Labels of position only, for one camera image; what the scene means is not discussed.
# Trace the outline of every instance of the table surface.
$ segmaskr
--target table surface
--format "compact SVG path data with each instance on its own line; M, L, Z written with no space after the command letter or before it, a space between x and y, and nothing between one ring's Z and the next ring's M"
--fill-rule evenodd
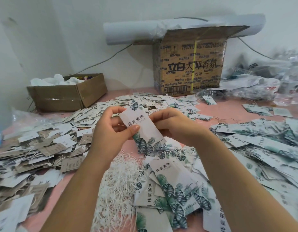
M114 97L121 96L121 95L131 95L133 92L152 92L156 93L154 88L140 88L140 89L125 89L125 90L117 90L117 91L109 91L103 97L101 97L98 101L107 101ZM224 102L218 102L217 105L207 105L204 101L200 102L199 105L196 105L198 109L200 109L200 113L203 115L213 116L214 118L210 121L201 121L196 119L197 123L201 123L205 127L210 127L213 124L217 123L241 123L247 122L254 119L262 118L258 114L248 113L242 106L244 103L252 103L252 101L247 100L238 100L238 99L230 99ZM258 105L271 105L271 103L266 102L258 102ZM298 111L295 110L294 107L288 107L290 112L293 114L294 117L298 117ZM62 117L68 116L70 113L60 113L59 115ZM282 121L285 117L282 116L273 116L273 117L264 117L266 119L274 120L274 121ZM131 155L135 157L139 157L140 155L137 153L137 147L133 140L128 140L124 143L123 148L125 153L132 153ZM60 195L62 194L64 188L72 178L73 173L67 174L64 179L54 188L48 203L45 209L34 215L23 223L23 226L28 230L28 232L38 232L43 223L49 216L51 210L55 206L56 202L58 201ZM178 232L186 231L186 232L202 232L205 231L202 226L202 214L198 215L189 215L188 216L188 229L179 229Z

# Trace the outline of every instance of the fingernail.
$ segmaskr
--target fingernail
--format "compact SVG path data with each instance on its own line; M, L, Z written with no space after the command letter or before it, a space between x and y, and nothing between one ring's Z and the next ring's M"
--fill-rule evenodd
M136 130L138 130L139 129L139 125L135 125L134 127L133 127L133 129L136 131Z

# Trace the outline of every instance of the yellow tape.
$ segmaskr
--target yellow tape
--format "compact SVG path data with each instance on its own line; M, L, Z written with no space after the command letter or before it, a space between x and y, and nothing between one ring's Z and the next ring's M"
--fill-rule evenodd
M196 41L194 43L194 55L193 55L193 72L192 72L192 85L191 85L191 91L193 90L193 81L194 81L194 71L195 71L195 55L196 55Z

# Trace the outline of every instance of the forearm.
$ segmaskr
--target forearm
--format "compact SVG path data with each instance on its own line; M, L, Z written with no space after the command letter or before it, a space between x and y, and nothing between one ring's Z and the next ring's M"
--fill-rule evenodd
M90 231L105 172L105 166L101 163L88 154L66 186L41 232Z
M298 231L298 223L211 132L195 145L232 232Z

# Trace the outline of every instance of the cardboard box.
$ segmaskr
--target cardboard box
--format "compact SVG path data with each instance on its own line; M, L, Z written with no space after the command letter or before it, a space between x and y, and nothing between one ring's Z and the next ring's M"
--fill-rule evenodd
M81 74L73 77L93 78L77 85L27 86L36 109L42 112L73 112L91 106L107 92L103 74Z
M219 87L227 39L247 28L168 30L162 41L153 45L155 89L160 94L175 97L199 88Z

